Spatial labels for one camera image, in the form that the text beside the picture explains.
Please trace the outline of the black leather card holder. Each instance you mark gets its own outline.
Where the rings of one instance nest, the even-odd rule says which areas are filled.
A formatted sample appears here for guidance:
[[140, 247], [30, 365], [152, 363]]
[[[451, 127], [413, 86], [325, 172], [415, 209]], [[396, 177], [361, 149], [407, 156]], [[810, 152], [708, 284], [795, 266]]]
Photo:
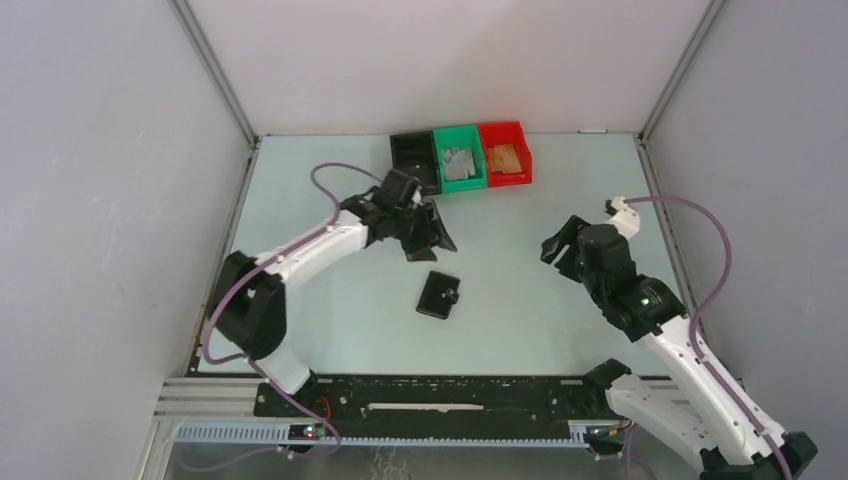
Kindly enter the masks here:
[[419, 296], [415, 311], [439, 320], [446, 320], [459, 301], [461, 280], [438, 271], [430, 271]]

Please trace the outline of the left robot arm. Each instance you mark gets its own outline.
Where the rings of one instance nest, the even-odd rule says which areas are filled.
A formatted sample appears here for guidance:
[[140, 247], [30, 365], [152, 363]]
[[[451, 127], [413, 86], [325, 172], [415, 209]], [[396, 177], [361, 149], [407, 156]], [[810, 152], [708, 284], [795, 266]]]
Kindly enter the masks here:
[[329, 221], [258, 256], [230, 254], [208, 306], [209, 330], [221, 333], [256, 373], [279, 388], [278, 404], [304, 416], [316, 403], [313, 370], [288, 340], [287, 296], [337, 261], [387, 239], [409, 262], [434, 261], [436, 249], [454, 252], [435, 202], [417, 187], [403, 193], [372, 187], [340, 202]]

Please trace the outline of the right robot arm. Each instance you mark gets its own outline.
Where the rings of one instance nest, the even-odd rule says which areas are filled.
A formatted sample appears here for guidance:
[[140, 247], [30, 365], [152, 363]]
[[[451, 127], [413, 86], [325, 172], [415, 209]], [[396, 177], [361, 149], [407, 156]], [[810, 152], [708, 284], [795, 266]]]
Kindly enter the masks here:
[[540, 259], [582, 284], [605, 320], [667, 371], [690, 409], [650, 392], [626, 365], [590, 370], [581, 392], [596, 418], [634, 421], [682, 457], [702, 479], [797, 479], [818, 453], [744, 391], [706, 345], [681, 301], [662, 281], [638, 273], [629, 240], [640, 217], [625, 208], [600, 224], [573, 215], [543, 241]]

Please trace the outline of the orange cards in red bin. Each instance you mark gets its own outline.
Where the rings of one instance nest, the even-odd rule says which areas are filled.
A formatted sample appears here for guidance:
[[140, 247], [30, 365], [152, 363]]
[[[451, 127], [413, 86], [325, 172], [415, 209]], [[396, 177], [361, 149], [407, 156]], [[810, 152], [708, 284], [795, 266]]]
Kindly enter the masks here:
[[518, 174], [522, 166], [512, 144], [496, 145], [487, 150], [490, 171], [498, 174]]

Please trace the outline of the black storage bin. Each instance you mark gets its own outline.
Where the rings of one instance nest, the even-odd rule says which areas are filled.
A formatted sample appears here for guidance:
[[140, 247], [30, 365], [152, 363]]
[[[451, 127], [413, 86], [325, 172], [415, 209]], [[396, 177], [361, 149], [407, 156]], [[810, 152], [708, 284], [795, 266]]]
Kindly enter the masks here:
[[417, 178], [428, 196], [440, 195], [442, 184], [432, 130], [389, 136], [392, 166]]

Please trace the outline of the green storage bin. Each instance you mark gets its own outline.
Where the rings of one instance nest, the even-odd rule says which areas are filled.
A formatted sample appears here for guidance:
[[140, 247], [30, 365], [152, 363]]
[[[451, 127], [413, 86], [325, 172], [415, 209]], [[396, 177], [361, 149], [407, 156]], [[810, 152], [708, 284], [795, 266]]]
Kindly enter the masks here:
[[485, 159], [476, 126], [436, 129], [433, 137], [443, 194], [487, 187]]

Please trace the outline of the red storage bin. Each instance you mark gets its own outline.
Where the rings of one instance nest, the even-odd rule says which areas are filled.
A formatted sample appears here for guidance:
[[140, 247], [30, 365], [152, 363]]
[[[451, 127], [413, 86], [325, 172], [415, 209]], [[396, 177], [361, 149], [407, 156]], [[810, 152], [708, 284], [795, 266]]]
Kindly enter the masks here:
[[528, 185], [533, 181], [533, 157], [518, 121], [477, 126], [489, 188]]

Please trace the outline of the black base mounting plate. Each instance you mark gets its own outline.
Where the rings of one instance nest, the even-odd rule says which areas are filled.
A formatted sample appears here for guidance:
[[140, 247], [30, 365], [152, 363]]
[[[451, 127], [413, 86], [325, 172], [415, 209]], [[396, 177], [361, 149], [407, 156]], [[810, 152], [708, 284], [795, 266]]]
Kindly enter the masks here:
[[627, 424], [576, 376], [320, 374], [294, 397], [351, 440], [565, 441]]

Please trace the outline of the aluminium frame rail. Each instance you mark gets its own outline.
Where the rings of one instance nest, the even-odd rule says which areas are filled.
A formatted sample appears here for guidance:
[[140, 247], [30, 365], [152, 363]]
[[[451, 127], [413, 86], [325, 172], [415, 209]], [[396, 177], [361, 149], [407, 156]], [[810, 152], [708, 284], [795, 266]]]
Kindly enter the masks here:
[[156, 419], [190, 439], [284, 444], [579, 446], [634, 420], [701, 449], [717, 428], [665, 377], [610, 400], [580, 376], [322, 375], [284, 399], [257, 378], [167, 380]]

